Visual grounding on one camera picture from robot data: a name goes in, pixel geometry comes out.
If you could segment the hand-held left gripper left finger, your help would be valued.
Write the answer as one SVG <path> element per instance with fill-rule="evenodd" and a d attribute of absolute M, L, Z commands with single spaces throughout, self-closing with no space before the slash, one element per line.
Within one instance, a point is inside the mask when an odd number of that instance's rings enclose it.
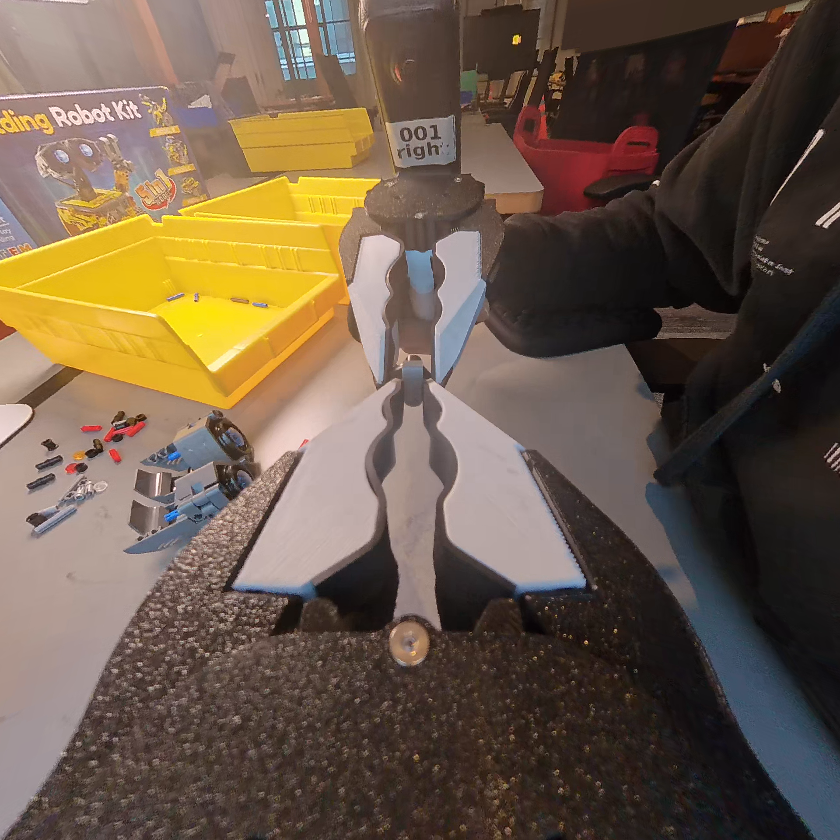
<path fill-rule="evenodd" d="M 392 380 L 304 448 L 233 587 L 279 595 L 395 595 L 383 482 L 395 465 Z"/>

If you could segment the scattered small building pieces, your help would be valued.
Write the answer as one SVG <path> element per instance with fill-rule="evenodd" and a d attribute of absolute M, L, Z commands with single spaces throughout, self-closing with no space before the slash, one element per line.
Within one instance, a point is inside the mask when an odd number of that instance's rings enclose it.
<path fill-rule="evenodd" d="M 86 424 L 80 426 L 84 434 L 93 435 L 90 444 L 72 454 L 64 463 L 60 455 L 56 455 L 38 463 L 36 469 L 38 478 L 29 482 L 27 491 L 33 492 L 50 485 L 56 478 L 55 467 L 63 466 L 66 474 L 73 479 L 69 487 L 62 491 L 58 501 L 46 508 L 30 513 L 26 517 L 31 535 L 40 538 L 60 524 L 73 518 L 80 507 L 101 494 L 108 488 L 105 479 L 96 479 L 89 473 L 90 464 L 100 456 L 108 456 L 114 465 L 122 463 L 122 456 L 118 445 L 125 438 L 133 438 L 142 431 L 149 421 L 145 413 L 129 415 L 120 411 L 115 413 L 108 427 L 100 424 Z"/>

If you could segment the robot kit box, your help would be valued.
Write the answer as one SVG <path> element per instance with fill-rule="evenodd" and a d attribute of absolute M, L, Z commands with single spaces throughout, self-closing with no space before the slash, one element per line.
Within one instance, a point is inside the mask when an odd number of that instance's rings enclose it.
<path fill-rule="evenodd" d="M 1 99 L 1 257 L 208 199 L 166 87 Z"/>

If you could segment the grey desk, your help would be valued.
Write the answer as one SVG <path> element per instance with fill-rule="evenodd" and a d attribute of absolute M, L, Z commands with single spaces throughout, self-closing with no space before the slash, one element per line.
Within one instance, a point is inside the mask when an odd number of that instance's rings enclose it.
<path fill-rule="evenodd" d="M 2 448 L 2 834 L 53 770 L 124 628 L 174 549 L 128 555 L 134 471 L 207 406 L 93 374 L 60 375 L 21 336 L 2 342 L 2 402 L 28 397 L 35 417 Z M 765 769 L 817 838 L 838 838 L 838 747 L 710 553 L 675 489 L 648 488 L 666 439 L 658 405 L 624 348 L 558 360 L 522 358 L 483 327 L 472 332 L 451 391 L 521 444 L 537 449 L 644 552 L 693 623 L 729 705 Z M 25 522 L 67 486 L 25 485 L 53 438 L 65 457 L 80 426 L 119 409 L 150 426 L 90 470 L 99 497 L 44 537 Z"/>

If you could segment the yellow bin with dividers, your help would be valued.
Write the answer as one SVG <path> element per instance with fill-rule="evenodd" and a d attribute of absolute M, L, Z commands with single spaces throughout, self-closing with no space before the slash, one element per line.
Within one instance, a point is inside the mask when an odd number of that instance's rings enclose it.
<path fill-rule="evenodd" d="M 333 317 L 347 287 L 241 265 L 191 221 L 135 217 L 3 260 L 2 320 L 55 363 L 234 406 Z M 167 302 L 176 292 L 184 298 Z"/>

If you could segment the grey toy robot head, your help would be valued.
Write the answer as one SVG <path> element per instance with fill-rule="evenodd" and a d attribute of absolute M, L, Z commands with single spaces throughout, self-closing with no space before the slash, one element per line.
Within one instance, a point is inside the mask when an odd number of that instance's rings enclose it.
<path fill-rule="evenodd" d="M 218 410 L 189 423 L 142 460 L 127 554 L 153 553 L 192 540 L 259 475 L 244 433 Z"/>

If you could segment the person's right forearm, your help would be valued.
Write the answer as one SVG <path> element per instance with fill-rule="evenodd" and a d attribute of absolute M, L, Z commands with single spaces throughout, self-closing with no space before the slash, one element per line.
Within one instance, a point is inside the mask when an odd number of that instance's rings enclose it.
<path fill-rule="evenodd" d="M 511 216 L 489 331 L 514 353 L 552 357 L 653 338 L 659 308 L 737 312 L 751 236 L 795 156 L 781 137 L 719 125 L 645 191 L 585 212 Z"/>

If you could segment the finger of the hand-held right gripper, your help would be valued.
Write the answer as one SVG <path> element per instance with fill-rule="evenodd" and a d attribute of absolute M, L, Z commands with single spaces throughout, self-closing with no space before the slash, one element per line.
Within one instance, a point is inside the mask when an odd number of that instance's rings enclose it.
<path fill-rule="evenodd" d="M 444 274 L 436 291 L 440 313 L 434 323 L 432 365 L 436 383 L 444 385 L 486 299 L 487 284 L 480 274 L 480 233 L 459 230 L 438 240 L 434 257 Z"/>
<path fill-rule="evenodd" d="M 389 273 L 402 255 L 403 246 L 397 239 L 385 234 L 363 237 L 349 286 L 356 328 L 377 385 L 394 377 L 400 352 Z"/>

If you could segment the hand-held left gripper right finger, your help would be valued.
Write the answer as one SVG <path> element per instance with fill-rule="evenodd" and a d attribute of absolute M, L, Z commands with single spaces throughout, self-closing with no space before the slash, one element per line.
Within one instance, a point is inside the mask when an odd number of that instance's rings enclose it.
<path fill-rule="evenodd" d="M 473 574 L 511 594 L 580 591 L 585 573 L 543 495 L 526 451 L 434 381 L 425 383 L 437 501 L 437 583 Z"/>

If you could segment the white board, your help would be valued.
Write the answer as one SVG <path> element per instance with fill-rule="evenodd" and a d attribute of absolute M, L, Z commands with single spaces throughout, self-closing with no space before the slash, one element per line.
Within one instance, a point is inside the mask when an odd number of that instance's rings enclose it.
<path fill-rule="evenodd" d="M 5 446 L 33 419 L 35 410 L 23 403 L 0 405 L 0 446 Z"/>

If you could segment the table with wooden edge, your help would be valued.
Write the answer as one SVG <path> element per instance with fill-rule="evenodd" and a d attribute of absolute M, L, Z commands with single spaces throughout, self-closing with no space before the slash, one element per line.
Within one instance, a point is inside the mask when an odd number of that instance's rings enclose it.
<path fill-rule="evenodd" d="M 543 185 L 503 126 L 465 123 L 461 128 L 461 168 L 485 186 L 486 198 L 501 215 L 537 214 Z"/>

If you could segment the yellow storage bin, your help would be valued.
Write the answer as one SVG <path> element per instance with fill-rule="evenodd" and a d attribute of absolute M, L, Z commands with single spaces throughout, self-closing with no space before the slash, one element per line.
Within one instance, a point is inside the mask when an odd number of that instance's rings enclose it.
<path fill-rule="evenodd" d="M 286 176 L 180 210 L 188 229 L 220 235 L 235 263 L 336 275 L 347 286 L 340 237 L 373 178 Z"/>
<path fill-rule="evenodd" d="M 264 113 L 229 125 L 255 175 L 350 169 L 374 142 L 364 108 Z"/>

